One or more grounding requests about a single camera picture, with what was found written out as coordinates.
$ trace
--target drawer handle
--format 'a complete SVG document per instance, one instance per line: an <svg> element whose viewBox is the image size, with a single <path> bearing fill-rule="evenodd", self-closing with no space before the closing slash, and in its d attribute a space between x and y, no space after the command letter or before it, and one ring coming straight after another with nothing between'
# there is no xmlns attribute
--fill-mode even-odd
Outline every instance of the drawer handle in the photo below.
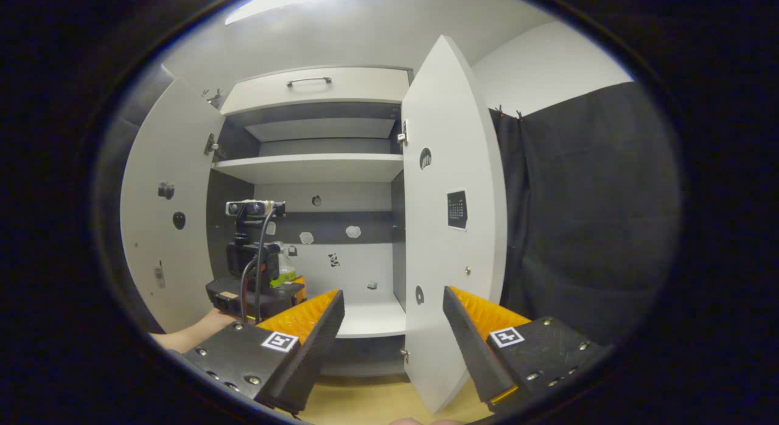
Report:
<svg viewBox="0 0 779 425"><path fill-rule="evenodd" d="M311 81L312 79L324 79L325 83L332 83L333 79L329 76L320 76L319 78L300 78L300 79L293 79L292 81L287 81L287 87L292 87L292 83L297 83L298 81Z"/></svg>

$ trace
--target ceiling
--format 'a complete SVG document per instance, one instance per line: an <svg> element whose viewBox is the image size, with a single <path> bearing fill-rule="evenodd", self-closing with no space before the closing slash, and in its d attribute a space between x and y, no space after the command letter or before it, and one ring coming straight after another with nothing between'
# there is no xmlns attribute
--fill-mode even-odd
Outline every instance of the ceiling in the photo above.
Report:
<svg viewBox="0 0 779 425"><path fill-rule="evenodd" d="M240 79L315 65L419 69L440 35L470 64L528 29L553 22L520 0L325 0L271 9L225 25L226 9L173 45L165 67L198 92L229 93Z"/></svg>

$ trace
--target dark curtain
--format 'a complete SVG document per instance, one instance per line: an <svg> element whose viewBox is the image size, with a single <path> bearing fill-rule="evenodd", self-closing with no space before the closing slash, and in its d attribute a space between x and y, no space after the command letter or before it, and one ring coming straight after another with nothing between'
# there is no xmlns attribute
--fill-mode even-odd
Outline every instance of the dark curtain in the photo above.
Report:
<svg viewBox="0 0 779 425"><path fill-rule="evenodd" d="M623 339L676 250L681 184L670 126L636 83L493 120L509 211L501 303L557 317L601 344Z"/></svg>

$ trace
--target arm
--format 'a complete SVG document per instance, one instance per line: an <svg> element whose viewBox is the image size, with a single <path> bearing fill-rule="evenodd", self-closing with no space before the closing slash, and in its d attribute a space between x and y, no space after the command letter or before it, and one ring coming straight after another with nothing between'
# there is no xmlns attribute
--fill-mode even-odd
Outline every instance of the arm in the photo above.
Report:
<svg viewBox="0 0 779 425"><path fill-rule="evenodd" d="M172 334L150 334L150 336L161 347L184 353L221 331L226 325L230 325L230 323L237 320L236 317L224 314L219 309L213 308L205 317L188 328Z"/></svg>

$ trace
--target open cabinet door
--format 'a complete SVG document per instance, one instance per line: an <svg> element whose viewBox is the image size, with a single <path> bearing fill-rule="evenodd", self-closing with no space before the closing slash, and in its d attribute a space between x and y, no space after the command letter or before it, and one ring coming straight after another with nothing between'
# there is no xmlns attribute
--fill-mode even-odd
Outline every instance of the open cabinet door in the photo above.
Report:
<svg viewBox="0 0 779 425"><path fill-rule="evenodd" d="M192 325L210 308L214 280L206 240L206 193L225 117L176 79L141 125L127 160L119 217L122 245L138 292L168 333ZM160 183L173 197L159 197ZM173 222L176 214L178 226Z"/></svg>
<svg viewBox="0 0 779 425"><path fill-rule="evenodd" d="M443 314L444 286L498 302L506 263L506 190L489 109L452 39L441 36L433 46L401 115L408 140L405 369L426 408L436 413L468 378Z"/></svg>

